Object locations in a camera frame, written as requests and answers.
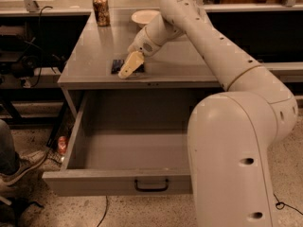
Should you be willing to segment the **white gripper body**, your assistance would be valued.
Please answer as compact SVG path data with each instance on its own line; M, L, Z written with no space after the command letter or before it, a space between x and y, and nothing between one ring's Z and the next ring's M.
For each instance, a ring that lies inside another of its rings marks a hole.
M141 52L145 57L151 57L161 48L149 35L147 29L142 28L128 47L128 52Z

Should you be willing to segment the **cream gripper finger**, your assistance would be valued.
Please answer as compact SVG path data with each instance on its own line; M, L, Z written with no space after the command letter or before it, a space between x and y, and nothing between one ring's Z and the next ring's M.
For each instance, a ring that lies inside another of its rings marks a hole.
M131 52L121 67L118 76L121 79L129 77L135 69L144 63L144 55L140 51Z

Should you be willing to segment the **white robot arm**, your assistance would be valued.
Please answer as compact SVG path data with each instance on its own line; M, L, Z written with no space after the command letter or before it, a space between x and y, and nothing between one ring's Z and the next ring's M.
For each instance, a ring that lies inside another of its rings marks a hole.
M231 42L192 0L161 0L129 46L127 78L167 41L185 34L221 84L193 109L187 153L199 227L278 227L267 149L290 134L293 93Z

